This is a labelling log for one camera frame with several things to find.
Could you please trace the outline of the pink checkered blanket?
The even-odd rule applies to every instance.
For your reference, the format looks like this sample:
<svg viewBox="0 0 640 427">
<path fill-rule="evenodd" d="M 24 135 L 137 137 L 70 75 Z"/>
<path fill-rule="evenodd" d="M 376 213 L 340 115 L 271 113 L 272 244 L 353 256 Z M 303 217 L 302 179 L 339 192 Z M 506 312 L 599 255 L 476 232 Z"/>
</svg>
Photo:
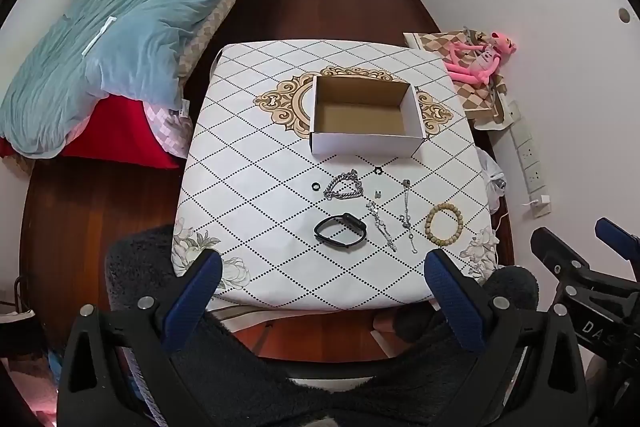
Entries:
<svg viewBox="0 0 640 427">
<path fill-rule="evenodd" d="M 193 124 L 188 113 L 144 102 L 146 121 L 162 150 L 178 158 L 188 157 L 193 136 Z"/>
</svg>

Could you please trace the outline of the white power strip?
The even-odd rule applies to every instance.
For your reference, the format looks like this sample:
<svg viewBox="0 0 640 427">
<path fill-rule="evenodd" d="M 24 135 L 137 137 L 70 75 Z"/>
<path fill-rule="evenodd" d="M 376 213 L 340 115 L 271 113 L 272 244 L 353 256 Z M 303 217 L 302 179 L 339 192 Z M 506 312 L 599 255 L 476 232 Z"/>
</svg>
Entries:
<svg viewBox="0 0 640 427">
<path fill-rule="evenodd" d="M 518 155 L 528 195 L 528 202 L 524 206 L 535 219 L 547 216 L 551 212 L 551 197 L 548 194 L 544 170 L 542 170 L 533 135 L 518 108 L 518 103 L 510 101 L 506 109 L 512 119 L 509 132 Z"/>
</svg>

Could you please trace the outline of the red bed sheet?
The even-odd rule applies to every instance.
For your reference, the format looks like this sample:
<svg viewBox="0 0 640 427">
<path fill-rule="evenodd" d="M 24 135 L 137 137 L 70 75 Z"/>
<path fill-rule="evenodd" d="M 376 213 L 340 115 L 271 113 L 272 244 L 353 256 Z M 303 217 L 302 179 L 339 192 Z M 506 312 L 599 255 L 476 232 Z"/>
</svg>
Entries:
<svg viewBox="0 0 640 427">
<path fill-rule="evenodd" d="M 96 159 L 156 169 L 182 161 L 165 152 L 146 119 L 143 103 L 111 95 L 96 104 L 87 126 L 58 156 Z"/>
</svg>

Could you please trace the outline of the white plastic bag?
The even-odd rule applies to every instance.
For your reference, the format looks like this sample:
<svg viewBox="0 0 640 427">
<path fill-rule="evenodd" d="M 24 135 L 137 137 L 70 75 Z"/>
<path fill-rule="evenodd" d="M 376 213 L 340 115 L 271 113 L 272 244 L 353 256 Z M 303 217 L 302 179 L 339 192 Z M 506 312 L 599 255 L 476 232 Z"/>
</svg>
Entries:
<svg viewBox="0 0 640 427">
<path fill-rule="evenodd" d="M 500 198 L 506 195 L 506 176 L 502 169 L 488 153 L 476 148 L 480 169 L 488 200 L 489 212 L 493 215 L 500 208 Z"/>
</svg>

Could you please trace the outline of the white diamond-pattern tablecloth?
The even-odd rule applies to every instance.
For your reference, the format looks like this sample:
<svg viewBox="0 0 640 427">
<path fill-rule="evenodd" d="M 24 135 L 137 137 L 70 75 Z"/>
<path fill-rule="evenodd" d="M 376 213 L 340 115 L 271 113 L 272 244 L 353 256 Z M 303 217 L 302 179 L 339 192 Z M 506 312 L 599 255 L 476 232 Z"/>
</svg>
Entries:
<svg viewBox="0 0 640 427">
<path fill-rule="evenodd" d="M 361 74 L 416 88 L 427 138 L 407 158 L 311 154 L 311 83 Z M 425 255 L 445 249 L 470 272 L 468 247 L 491 217 L 471 128 L 442 60 L 348 40 L 230 44 L 210 75 L 180 188 L 171 261 L 183 273 L 221 255 L 214 310 L 380 309 L 430 297 Z M 374 197 L 375 191 L 382 198 Z M 343 251 L 314 237 L 348 212 L 367 238 Z"/>
</svg>

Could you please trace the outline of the beige patterned mattress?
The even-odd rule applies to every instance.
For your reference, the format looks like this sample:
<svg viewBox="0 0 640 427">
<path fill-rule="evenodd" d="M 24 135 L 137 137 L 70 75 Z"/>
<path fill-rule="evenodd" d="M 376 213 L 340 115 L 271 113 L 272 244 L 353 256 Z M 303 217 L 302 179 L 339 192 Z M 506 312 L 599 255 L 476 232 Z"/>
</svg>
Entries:
<svg viewBox="0 0 640 427">
<path fill-rule="evenodd" d="M 178 79 L 181 87 L 188 81 L 210 40 L 213 39 L 235 2 L 236 0 L 219 0 L 213 11 L 198 25 L 193 38 L 183 48 L 178 63 Z"/>
</svg>

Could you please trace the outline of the black smart band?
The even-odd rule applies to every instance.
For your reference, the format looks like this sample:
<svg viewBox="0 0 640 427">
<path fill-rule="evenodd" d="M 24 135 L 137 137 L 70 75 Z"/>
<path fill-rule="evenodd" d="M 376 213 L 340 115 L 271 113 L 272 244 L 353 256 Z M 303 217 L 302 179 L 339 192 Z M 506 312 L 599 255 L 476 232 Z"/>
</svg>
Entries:
<svg viewBox="0 0 640 427">
<path fill-rule="evenodd" d="M 320 221 L 314 227 L 314 237 L 326 246 L 348 251 L 366 240 L 367 225 L 345 212 Z"/>
</svg>

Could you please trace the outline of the teal blue duvet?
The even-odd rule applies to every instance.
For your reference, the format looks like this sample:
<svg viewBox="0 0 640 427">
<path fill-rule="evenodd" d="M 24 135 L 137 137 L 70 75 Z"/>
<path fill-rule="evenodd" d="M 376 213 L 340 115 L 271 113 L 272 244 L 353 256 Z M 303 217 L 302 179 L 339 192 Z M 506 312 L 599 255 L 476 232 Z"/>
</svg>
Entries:
<svg viewBox="0 0 640 427">
<path fill-rule="evenodd" d="M 1 136 L 29 159 L 58 156 L 111 95 L 183 109 L 181 52 L 219 0 L 70 0 L 1 103 Z"/>
</svg>

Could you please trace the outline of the white cardboard box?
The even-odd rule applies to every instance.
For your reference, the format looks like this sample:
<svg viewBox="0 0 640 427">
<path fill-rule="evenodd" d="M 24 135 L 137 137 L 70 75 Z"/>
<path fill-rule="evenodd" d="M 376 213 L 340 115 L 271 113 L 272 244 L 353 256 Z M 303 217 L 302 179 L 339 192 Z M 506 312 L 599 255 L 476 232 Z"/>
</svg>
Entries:
<svg viewBox="0 0 640 427">
<path fill-rule="evenodd" d="M 320 75 L 310 96 L 314 156 L 410 157 L 426 141 L 416 88 L 405 81 Z"/>
</svg>

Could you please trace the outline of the pink panther plush toy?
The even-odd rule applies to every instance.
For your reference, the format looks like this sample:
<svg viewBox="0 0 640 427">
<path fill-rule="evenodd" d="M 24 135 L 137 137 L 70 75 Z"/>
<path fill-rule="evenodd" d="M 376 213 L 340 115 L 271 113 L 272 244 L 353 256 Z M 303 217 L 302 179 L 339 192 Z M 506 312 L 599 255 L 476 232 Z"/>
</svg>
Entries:
<svg viewBox="0 0 640 427">
<path fill-rule="evenodd" d="M 513 39 L 501 32 L 491 31 L 485 36 L 483 44 L 453 43 L 449 47 L 449 61 L 445 63 L 445 67 L 454 81 L 487 86 L 501 63 L 517 49 Z M 458 51 L 473 51 L 476 52 L 476 57 L 469 65 L 461 65 L 458 62 Z"/>
</svg>

